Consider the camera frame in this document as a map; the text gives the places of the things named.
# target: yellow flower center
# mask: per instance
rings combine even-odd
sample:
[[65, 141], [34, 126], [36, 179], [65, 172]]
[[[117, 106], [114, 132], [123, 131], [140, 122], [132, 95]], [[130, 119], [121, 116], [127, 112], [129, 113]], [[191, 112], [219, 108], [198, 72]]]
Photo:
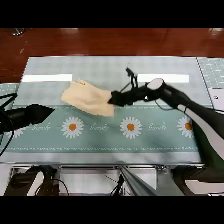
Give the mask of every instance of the yellow flower center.
[[134, 131], [134, 129], [135, 129], [135, 126], [133, 124], [128, 124], [127, 127], [128, 127], [129, 131]]
[[191, 125], [190, 123], [186, 123], [186, 124], [185, 124], [185, 128], [186, 128], [187, 130], [192, 130], [192, 129], [193, 129], [193, 127], [192, 127], [192, 125]]
[[70, 129], [71, 131], [74, 131], [74, 130], [76, 129], [76, 124], [70, 124], [70, 125], [69, 125], [69, 129]]

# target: daisy print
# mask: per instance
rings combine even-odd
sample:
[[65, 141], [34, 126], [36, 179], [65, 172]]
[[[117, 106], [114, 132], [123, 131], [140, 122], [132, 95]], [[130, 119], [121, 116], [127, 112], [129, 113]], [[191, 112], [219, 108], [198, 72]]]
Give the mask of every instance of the daisy print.
[[184, 135], [186, 138], [193, 138], [193, 127], [192, 127], [192, 121], [188, 117], [182, 117], [178, 121], [178, 130], [182, 132], [182, 135]]
[[[25, 131], [25, 130], [26, 130], [26, 128], [20, 128], [20, 129], [15, 130], [13, 138], [18, 138], [20, 135], [23, 134], [23, 131]], [[12, 132], [11, 131], [6, 132], [5, 134], [8, 136], [8, 138], [10, 138], [12, 135]]]
[[126, 138], [135, 138], [136, 136], [139, 136], [141, 134], [142, 125], [138, 119], [135, 119], [134, 117], [126, 117], [123, 119], [120, 125], [121, 129], [120, 131], [123, 132], [123, 135], [126, 136]]
[[69, 117], [65, 122], [63, 122], [63, 135], [65, 135], [66, 138], [75, 138], [82, 134], [83, 126], [83, 122], [78, 117]]

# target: wooden floor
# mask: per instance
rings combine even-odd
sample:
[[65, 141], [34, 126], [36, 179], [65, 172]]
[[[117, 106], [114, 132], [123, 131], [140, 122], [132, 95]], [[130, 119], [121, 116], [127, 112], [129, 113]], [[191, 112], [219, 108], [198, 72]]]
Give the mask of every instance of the wooden floor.
[[30, 56], [224, 57], [223, 28], [0, 28], [0, 82], [19, 82]]

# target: towel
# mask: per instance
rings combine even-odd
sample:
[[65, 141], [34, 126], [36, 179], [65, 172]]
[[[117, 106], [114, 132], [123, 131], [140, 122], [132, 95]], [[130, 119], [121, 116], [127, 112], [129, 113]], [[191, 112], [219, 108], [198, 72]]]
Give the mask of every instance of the towel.
[[114, 106], [107, 102], [111, 92], [99, 89], [86, 81], [71, 82], [61, 100], [93, 115], [114, 116]]

